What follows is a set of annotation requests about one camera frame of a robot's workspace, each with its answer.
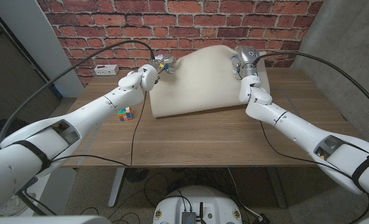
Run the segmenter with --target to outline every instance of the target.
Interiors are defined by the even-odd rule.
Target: cable
[[[99,53],[105,51],[105,50],[109,50],[113,47],[122,45],[122,44],[127,44],[127,43],[137,43],[137,44],[141,44],[144,45],[148,48],[148,50],[150,51],[151,54],[151,59],[154,60],[155,56],[154,53],[152,52],[152,49],[150,48],[150,46],[148,46],[147,44],[138,41],[138,40],[125,40],[122,42],[118,42],[116,44],[112,44],[109,45],[107,47],[104,47],[100,50],[95,51],[94,53],[90,54],[89,56],[85,57],[83,60],[77,62],[75,65],[72,65],[71,67],[67,68],[66,70],[64,70],[62,73],[58,74],[56,77],[54,77],[53,79],[51,79],[50,81],[48,81],[46,84],[44,84],[42,87],[40,87],[34,94],[32,94],[30,97],[28,97],[16,110],[15,112],[13,112],[12,115],[10,115],[10,117],[7,119],[6,123],[4,124],[1,132],[0,132],[0,143],[2,142],[2,140],[4,139],[4,137],[6,136],[7,130],[10,128],[10,125],[12,123],[12,121],[14,120],[14,118],[17,116],[17,114],[35,97],[37,96],[42,90],[44,90],[45,88],[49,87],[51,84],[53,84],[55,81],[57,81],[59,78],[63,77],[65,74],[67,74],[68,72],[72,71],[74,68],[76,68],[77,66],[81,65],[83,62],[87,61],[88,59],[98,55]]]
[[[140,119],[141,119],[141,116],[142,116],[142,111],[144,110],[144,105],[146,104],[146,98],[147,98],[147,91],[146,91],[146,93],[144,94],[144,100],[143,100],[143,103],[142,103],[142,108],[141,108],[141,112],[140,112],[139,120],[137,121],[136,127],[134,128],[134,131],[133,131],[133,137],[132,137],[132,148],[131,148],[131,151],[130,151],[130,165],[132,165],[132,163],[133,163],[133,143],[134,143],[134,135],[136,134],[137,127],[139,126],[139,123],[140,123]]]
[[[86,210],[88,210],[88,209],[94,209],[94,210],[96,210],[97,215],[100,215],[100,213],[98,212],[98,209],[97,209],[97,208],[95,208],[95,207],[88,207],[88,208],[85,208],[83,211],[81,211],[81,212],[80,212],[80,214],[81,214],[81,215],[83,215],[83,213],[84,213]]]
[[[186,207],[185,207],[185,202],[184,202],[184,198],[183,198],[182,192],[180,192],[180,190],[179,190],[179,189],[177,189],[177,191],[179,192],[180,196],[182,197],[183,205],[184,205],[184,211],[186,212],[186,211],[187,211],[187,209],[186,209]]]
[[[81,157],[81,156],[87,156],[87,157],[93,157],[93,158],[97,158],[97,159],[102,159],[102,160],[105,160],[105,161],[110,161],[110,162],[115,162],[117,164],[121,164],[121,165],[124,165],[124,166],[127,166],[127,167],[130,167],[129,165],[126,165],[122,162],[118,162],[118,161],[115,161],[113,159],[107,159],[107,158],[104,158],[104,157],[100,157],[100,156],[93,156],[93,155],[72,155],[72,156],[64,156],[64,157],[60,157],[58,159],[54,159],[50,162],[56,162],[56,161],[59,161],[59,160],[62,160],[62,159],[66,159],[66,158],[71,158],[71,157]]]
[[[369,194],[367,194],[367,197],[368,197],[368,205],[365,208],[365,211],[359,217],[357,217],[356,219],[354,219],[353,221],[351,221],[348,224],[354,224],[354,223],[360,221],[360,219],[362,219],[368,213],[368,211],[369,211]]]
[[[57,215],[55,212],[53,212],[51,209],[48,208],[48,206],[46,206],[45,204],[43,204],[42,202],[40,202],[39,200],[37,200],[36,198],[30,196],[27,192],[27,189],[25,189],[24,194],[26,197],[29,197],[30,199],[32,199],[33,201],[37,202],[38,204],[40,204],[41,206],[43,206],[44,208],[46,208],[51,214],[53,215]]]
[[[192,205],[191,205],[191,202],[190,202],[190,200],[189,200],[188,198],[186,198],[186,197],[184,197],[184,196],[181,196],[181,195],[172,195],[172,196],[167,196],[167,197],[165,197],[165,198],[164,198],[164,200],[165,200],[165,199],[168,199],[168,198],[172,198],[172,197],[180,197],[180,198],[184,198],[184,199],[186,199],[186,200],[189,202],[189,204],[190,204],[190,212],[192,212]]]
[[[256,60],[254,60],[252,62],[252,67],[256,67],[256,64],[259,62],[260,59],[264,58],[264,57],[269,57],[269,56],[273,56],[273,55],[283,55],[283,54],[288,54],[288,55],[300,55],[303,57],[307,57],[307,58],[311,58],[313,60],[316,60],[318,62],[324,63],[326,65],[328,65],[329,67],[335,69],[336,71],[338,71],[339,73],[341,73],[345,78],[347,78],[349,81],[351,81],[368,99],[369,99],[369,92],[367,92],[364,87],[362,87],[356,80],[354,80],[349,74],[347,74],[346,72],[344,72],[342,69],[340,69],[338,66],[324,60],[321,59],[319,57],[313,56],[313,55],[309,55],[309,54],[305,54],[305,53],[300,53],[300,52],[276,52],[276,53],[271,53],[271,54],[265,54],[262,56],[259,56]]]
[[[230,177],[234,183],[234,187],[235,187],[235,192],[236,192],[236,195],[237,195],[237,198],[238,198],[238,201],[240,202],[240,204],[248,211],[250,212],[252,215],[256,215],[255,218],[257,218],[259,221],[263,221],[263,217],[260,216],[259,214],[257,214],[256,212],[252,211],[250,208],[248,208],[247,206],[244,205],[244,203],[242,203],[242,201],[240,200],[240,197],[238,196],[238,189],[236,187],[236,184],[235,184],[235,180],[234,180],[234,177],[233,177],[233,174],[231,174],[231,171],[230,171],[230,168],[227,167],[227,170],[228,170],[228,173],[230,174]]]
[[[263,123],[261,121],[260,122],[260,125],[261,125],[261,129],[263,130],[263,134],[264,134],[264,138],[266,139],[267,143],[269,144],[269,146],[276,152],[278,153],[279,155],[282,155],[282,156],[285,156],[285,157],[288,157],[288,158],[291,158],[291,159],[296,159],[296,160],[299,160],[299,161],[305,161],[305,162],[311,162],[311,163],[314,163],[314,164],[318,164],[318,165],[322,165],[322,166],[325,166],[325,167],[328,167],[330,169],[333,169],[334,171],[337,171],[341,174],[343,174],[344,176],[348,177],[349,179],[352,179],[349,175],[347,175],[346,173],[344,173],[343,171],[341,171],[340,169],[338,168],[333,168],[332,166],[328,166],[327,164],[323,164],[321,162],[316,162],[316,161],[311,161],[311,160],[308,160],[308,159],[301,159],[301,158],[296,158],[296,157],[292,157],[292,156],[287,156],[285,154],[282,154],[280,152],[278,152],[270,143],[269,139],[267,138],[267,135],[266,135],[266,132],[264,131],[264,127],[263,127]]]
[[[35,204],[33,204],[22,192],[17,192],[16,196],[18,196],[32,211],[40,216],[45,216],[44,213],[40,208],[38,208]]]

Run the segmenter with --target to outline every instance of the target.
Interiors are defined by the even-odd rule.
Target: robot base
[[[200,215],[200,203],[203,203],[203,220],[207,224],[242,224],[241,213],[236,203],[227,195],[211,187],[192,185],[179,189],[181,194],[186,197],[192,206],[192,212],[197,217]],[[178,190],[173,191],[169,196],[180,196]],[[187,216],[190,214],[190,205],[186,199],[181,197],[170,197],[158,203],[153,224],[174,224],[182,223],[184,203],[187,209]],[[194,219],[182,224],[196,224]]]

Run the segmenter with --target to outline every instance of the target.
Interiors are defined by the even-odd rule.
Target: power strip
[[[95,67],[96,75],[116,75],[118,71],[117,65],[97,65]]]

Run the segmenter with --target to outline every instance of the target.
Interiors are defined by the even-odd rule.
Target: brick
[[[105,37],[105,30],[102,27],[75,27],[78,36],[82,37]]]
[[[77,35],[75,30],[70,26],[60,27],[60,32],[64,37],[75,37]]]
[[[125,41],[125,40],[129,40],[129,39],[124,39],[124,38],[118,38],[118,39],[105,39],[105,44],[106,45],[111,45],[111,44],[116,44],[118,42],[122,42],[122,41]],[[120,45],[119,48],[133,48],[133,44],[132,43],[128,43],[128,44],[123,44],[123,45]]]
[[[115,1],[117,12],[149,12],[147,1]]]
[[[299,47],[301,47],[300,42],[283,41],[283,46],[281,47],[281,50],[299,50]]]
[[[192,48],[192,40],[180,39],[179,40],[179,47],[184,48],[184,49],[191,49]]]
[[[52,12],[65,12],[62,4],[57,1],[49,1],[47,4],[49,5],[49,9]]]
[[[260,29],[260,28],[255,28],[255,29],[250,29],[249,30],[249,34],[248,37],[262,37],[264,33],[264,29]]]
[[[98,0],[97,7],[100,12],[115,12],[112,2],[109,0]]]
[[[70,52],[71,52],[72,57],[75,57],[75,58],[85,57],[85,53],[83,53],[83,51],[80,49],[71,49]]]
[[[227,17],[226,24],[228,26],[240,26],[241,20],[242,20],[241,16],[230,15],[229,17]]]
[[[220,12],[252,13],[254,3],[251,1],[221,1]]]
[[[314,16],[297,16],[294,27],[308,28],[313,23]]]
[[[90,47],[104,47],[103,42],[100,39],[87,39]]]
[[[53,31],[54,31],[54,33],[55,33],[55,35],[58,37],[58,36],[61,36],[61,33],[60,33],[60,31],[57,29],[57,27],[54,27],[53,26]]]
[[[220,45],[222,44],[222,40],[194,40],[194,48],[195,49],[201,49],[204,47],[214,46],[214,45]]]
[[[267,41],[265,40],[239,40],[238,45],[252,46],[258,50],[266,48]]]
[[[167,28],[165,27],[154,27],[154,36],[155,37],[166,37],[167,36]]]
[[[315,15],[318,13],[318,11],[320,10],[322,6],[322,2],[314,2],[311,4],[311,6],[309,7],[309,9],[307,10],[308,14],[312,14]]]
[[[142,67],[145,64],[149,63],[149,60],[147,59],[136,59],[136,63],[138,67]]]
[[[148,42],[148,39],[139,39],[139,38],[135,38],[134,40],[137,40],[137,41],[140,41],[140,42],[143,42],[147,45],[149,45],[149,42]],[[145,49],[146,46],[144,46],[143,44],[133,44],[136,48],[139,48],[139,49]]]
[[[37,0],[37,3],[40,6],[40,8],[42,9],[42,11],[44,11],[44,12],[48,12],[49,11],[46,3],[43,0]]]
[[[277,39],[293,39],[297,36],[298,29],[267,29],[264,37]]]
[[[65,54],[67,55],[67,57],[72,57],[70,51],[68,49],[64,49]]]
[[[242,25],[243,26],[261,26],[261,27],[274,27],[277,20],[277,16],[273,15],[250,15],[245,16]]]
[[[94,76],[85,76],[85,77],[81,77],[79,76],[79,81],[83,84],[88,84],[91,82],[91,80],[93,79]]]
[[[281,48],[281,41],[278,41],[278,40],[270,40],[267,48],[268,49],[276,49],[276,50],[279,50]]]
[[[179,15],[179,26],[193,26],[193,25],[194,25],[193,16]]]
[[[309,7],[309,2],[287,2],[276,1],[273,5],[272,13],[281,14],[304,14]]]
[[[91,55],[95,51],[96,51],[96,49],[86,49],[85,50],[86,56]],[[114,52],[112,50],[105,50],[105,51],[99,53],[98,55],[96,55],[95,57],[113,58],[114,57]]]
[[[273,66],[274,67],[281,67],[281,68],[288,68],[294,63],[293,60],[282,60],[279,62],[276,62]]]
[[[75,17],[78,19],[79,25],[92,25],[92,24],[94,24],[94,22],[92,21],[90,15],[76,14]]]
[[[248,28],[219,28],[217,37],[246,37],[248,35]]]
[[[124,15],[94,14],[92,16],[97,25],[123,26],[126,24]]]
[[[268,13],[271,10],[271,6],[273,6],[271,2],[258,2],[258,4],[255,7],[255,12]]]
[[[129,26],[142,26],[141,16],[127,16]]]
[[[68,12],[94,12],[97,11],[96,2],[92,0],[63,0]]]
[[[128,52],[125,49],[114,49],[114,53],[116,55],[116,57],[129,57]]]
[[[192,27],[171,27],[169,34],[171,37],[199,37],[199,30]]]
[[[278,27],[292,27],[294,24],[293,16],[280,16],[278,20]]]
[[[128,50],[129,57],[135,57],[135,58],[149,58],[149,51],[148,50]]]
[[[215,1],[204,1],[203,2],[203,12],[216,13],[219,7],[219,2]]]
[[[194,52],[194,50],[172,50],[172,55],[175,58],[181,58],[183,56],[191,54],[192,52]]]
[[[149,1],[149,10],[151,12],[166,12],[164,1]]]
[[[149,41],[150,47],[158,49],[177,47],[177,40],[175,39],[154,39]]]
[[[223,45],[226,45],[230,48],[235,48],[236,47],[236,43],[235,43],[235,40],[230,40],[230,39],[223,39]]]
[[[124,27],[122,34],[126,37],[150,37],[151,29],[147,27]]]
[[[215,38],[217,33],[216,28],[202,28],[202,37]]]
[[[85,39],[82,38],[58,38],[62,47],[88,47]]]
[[[106,29],[108,37],[121,37],[122,32],[119,27],[109,27]]]
[[[169,12],[201,12],[201,6],[197,1],[168,1]]]
[[[106,58],[95,58],[96,65],[107,65],[108,59]]]
[[[118,58],[118,59],[108,59],[110,65],[118,65],[123,67],[135,67],[136,61],[134,59]]]
[[[55,25],[79,25],[79,22],[74,14],[71,13],[58,13],[58,14],[46,14],[47,19],[51,24]]]
[[[307,31],[309,31],[309,29],[303,29],[301,30],[301,32],[299,33],[299,35],[297,36],[298,39],[303,39],[303,37],[306,35]]]
[[[172,15],[145,15],[144,25],[173,26],[176,25],[176,16]]]
[[[226,23],[226,16],[220,15],[199,15],[194,17],[194,24],[201,26],[224,26]]]

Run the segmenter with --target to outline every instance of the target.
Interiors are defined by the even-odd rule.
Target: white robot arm
[[[60,167],[97,126],[119,110],[143,101],[142,89],[150,91],[171,55],[159,55],[137,72],[129,72],[118,87],[76,111],[32,123],[8,136],[0,150],[0,207],[33,177]]]
[[[322,130],[272,103],[273,98],[260,87],[260,79],[252,62],[257,51],[239,46],[238,59],[242,77],[240,101],[248,103],[246,114],[266,122],[302,147],[331,179],[355,194],[369,193],[369,142]]]

